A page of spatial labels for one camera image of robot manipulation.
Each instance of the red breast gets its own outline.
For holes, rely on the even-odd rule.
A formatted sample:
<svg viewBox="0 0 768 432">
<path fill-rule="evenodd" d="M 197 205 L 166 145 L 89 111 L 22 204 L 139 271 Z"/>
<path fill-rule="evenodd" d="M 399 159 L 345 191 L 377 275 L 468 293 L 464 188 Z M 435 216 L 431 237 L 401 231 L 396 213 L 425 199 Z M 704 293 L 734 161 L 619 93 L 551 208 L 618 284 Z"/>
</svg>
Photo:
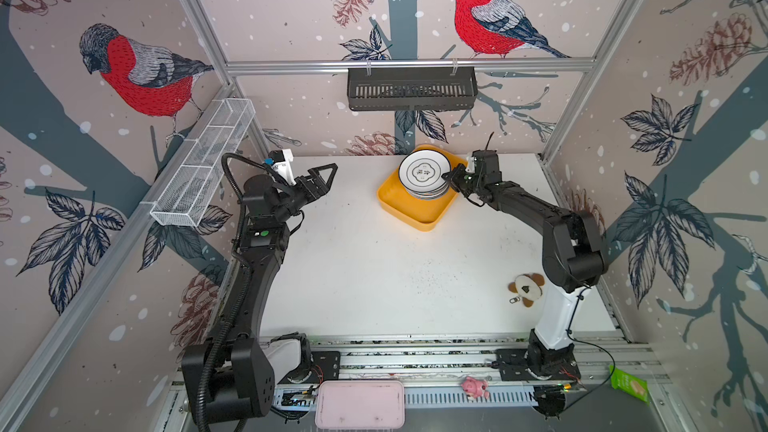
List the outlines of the red breast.
<svg viewBox="0 0 768 432">
<path fill-rule="evenodd" d="M 472 7 L 487 4 L 491 0 L 456 0 L 456 33 L 476 53 L 507 54 L 524 44 L 515 38 L 490 32 L 472 16 Z"/>
<path fill-rule="evenodd" d="M 141 87 L 130 81 L 128 74 L 136 65 L 136 55 L 122 35 L 109 43 L 107 54 L 112 71 L 101 76 L 139 113 L 153 117 L 175 115 L 192 96 L 192 77 L 162 88 Z"/>
</svg>

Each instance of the plush dog ear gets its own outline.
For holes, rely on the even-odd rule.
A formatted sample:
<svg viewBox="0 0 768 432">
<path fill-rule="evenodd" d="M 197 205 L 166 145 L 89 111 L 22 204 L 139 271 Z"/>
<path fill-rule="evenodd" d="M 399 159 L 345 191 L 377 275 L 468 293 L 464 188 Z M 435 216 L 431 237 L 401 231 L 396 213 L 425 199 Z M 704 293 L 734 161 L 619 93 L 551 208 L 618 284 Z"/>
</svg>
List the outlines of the plush dog ear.
<svg viewBox="0 0 768 432">
<path fill-rule="evenodd" d="M 533 275 L 528 275 L 531 280 L 533 280 L 534 283 L 536 283 L 539 287 L 543 287 L 546 283 L 544 280 L 544 275 L 541 275 L 540 273 L 534 273 Z"/>
</svg>

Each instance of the mesh basket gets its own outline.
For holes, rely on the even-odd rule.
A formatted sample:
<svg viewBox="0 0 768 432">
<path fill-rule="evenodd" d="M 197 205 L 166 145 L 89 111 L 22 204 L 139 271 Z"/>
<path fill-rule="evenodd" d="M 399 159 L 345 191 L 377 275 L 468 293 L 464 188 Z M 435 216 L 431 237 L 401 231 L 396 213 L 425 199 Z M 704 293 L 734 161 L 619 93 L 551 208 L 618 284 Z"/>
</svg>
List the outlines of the mesh basket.
<svg viewBox="0 0 768 432">
<path fill-rule="evenodd" d="M 473 67 L 351 68 L 346 95 L 350 110 L 467 110 L 475 106 Z"/>
<path fill-rule="evenodd" d="M 237 150 L 255 114 L 250 100 L 226 98 L 221 101 L 150 211 L 160 225 L 196 227 L 200 224 L 224 176 L 221 155 Z"/>
</svg>

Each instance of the pink tray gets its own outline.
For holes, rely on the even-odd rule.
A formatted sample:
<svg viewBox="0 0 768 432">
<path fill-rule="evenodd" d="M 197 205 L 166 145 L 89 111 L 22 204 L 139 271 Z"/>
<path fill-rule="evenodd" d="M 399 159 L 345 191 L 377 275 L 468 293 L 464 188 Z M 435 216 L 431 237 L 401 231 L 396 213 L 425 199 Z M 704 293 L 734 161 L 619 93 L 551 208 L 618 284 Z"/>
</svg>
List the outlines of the pink tray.
<svg viewBox="0 0 768 432">
<path fill-rule="evenodd" d="M 331 380 L 318 394 L 321 429 L 398 429 L 406 422 L 405 389 L 397 380 Z"/>
</svg>

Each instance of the bird head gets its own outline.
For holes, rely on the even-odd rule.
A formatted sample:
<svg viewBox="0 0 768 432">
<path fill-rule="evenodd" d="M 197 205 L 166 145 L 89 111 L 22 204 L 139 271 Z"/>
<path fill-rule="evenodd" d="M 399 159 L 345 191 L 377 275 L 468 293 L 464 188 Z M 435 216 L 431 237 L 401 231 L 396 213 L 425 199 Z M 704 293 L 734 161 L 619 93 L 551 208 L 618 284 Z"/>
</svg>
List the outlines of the bird head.
<svg viewBox="0 0 768 432">
<path fill-rule="evenodd" d="M 83 55 L 83 64 L 88 73 L 109 73 L 112 68 L 109 65 L 107 47 L 109 43 L 120 34 L 117 30 L 103 23 L 92 25 L 80 38 L 80 54 Z"/>
</svg>

